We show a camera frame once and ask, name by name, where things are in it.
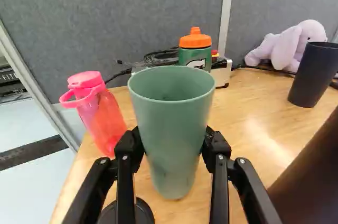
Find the pink water bottle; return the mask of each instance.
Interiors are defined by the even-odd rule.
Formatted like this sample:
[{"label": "pink water bottle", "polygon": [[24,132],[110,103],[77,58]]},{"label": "pink water bottle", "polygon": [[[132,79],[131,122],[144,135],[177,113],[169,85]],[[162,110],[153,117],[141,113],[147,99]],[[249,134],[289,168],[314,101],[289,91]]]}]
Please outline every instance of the pink water bottle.
[{"label": "pink water bottle", "polygon": [[127,127],[118,104],[106,88],[99,71],[77,73],[68,78],[69,91],[59,101],[65,108],[76,108],[98,148],[114,156],[114,147]]}]

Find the bunny ear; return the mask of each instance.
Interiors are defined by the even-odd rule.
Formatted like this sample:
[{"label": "bunny ear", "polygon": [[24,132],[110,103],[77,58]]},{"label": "bunny ear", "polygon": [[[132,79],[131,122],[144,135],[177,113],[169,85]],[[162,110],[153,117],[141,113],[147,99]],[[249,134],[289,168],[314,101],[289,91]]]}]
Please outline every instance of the bunny ear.
[{"label": "bunny ear", "polygon": [[282,70],[290,64],[295,55],[302,28],[293,26],[283,31],[271,53],[271,62],[275,69]]}]

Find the black cup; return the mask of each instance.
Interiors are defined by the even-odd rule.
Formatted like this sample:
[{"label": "black cup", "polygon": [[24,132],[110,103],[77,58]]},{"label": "black cup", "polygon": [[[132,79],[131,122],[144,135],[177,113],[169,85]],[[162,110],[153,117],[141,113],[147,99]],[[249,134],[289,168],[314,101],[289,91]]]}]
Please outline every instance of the black cup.
[{"label": "black cup", "polygon": [[307,43],[288,101],[304,108],[314,107],[337,71],[337,43]]}]

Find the plush bunny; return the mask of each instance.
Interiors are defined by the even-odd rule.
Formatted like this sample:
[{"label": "plush bunny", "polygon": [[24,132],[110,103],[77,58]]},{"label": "plush bunny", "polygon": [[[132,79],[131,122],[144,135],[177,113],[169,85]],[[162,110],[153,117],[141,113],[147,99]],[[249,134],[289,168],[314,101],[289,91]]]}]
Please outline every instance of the plush bunny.
[{"label": "plush bunny", "polygon": [[244,58],[249,66],[271,59],[275,69],[297,72],[307,42],[327,42],[325,29],[318,21],[306,20],[281,34],[267,34],[262,44]]}]

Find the wooden desk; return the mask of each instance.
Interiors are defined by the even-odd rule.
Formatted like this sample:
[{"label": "wooden desk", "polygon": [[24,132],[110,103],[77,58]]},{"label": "wooden desk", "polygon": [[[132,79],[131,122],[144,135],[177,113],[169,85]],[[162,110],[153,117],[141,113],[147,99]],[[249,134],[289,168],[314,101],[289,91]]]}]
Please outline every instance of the wooden desk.
[{"label": "wooden desk", "polygon": [[[325,122],[337,105],[338,91],[328,88],[312,109],[287,101],[292,78],[252,69],[233,72],[230,86],[215,91],[209,126],[232,147],[232,158],[251,160],[266,187],[270,186]],[[111,90],[129,129],[136,119],[126,87]],[[86,135],[64,183],[50,223],[60,224],[94,160],[101,157]],[[181,200],[165,200],[153,188],[146,158],[135,174],[136,195],[151,207],[157,224],[209,223],[211,175],[200,160],[191,192]],[[105,206],[115,199],[116,183]],[[229,186],[230,223],[246,223],[237,193]]]}]

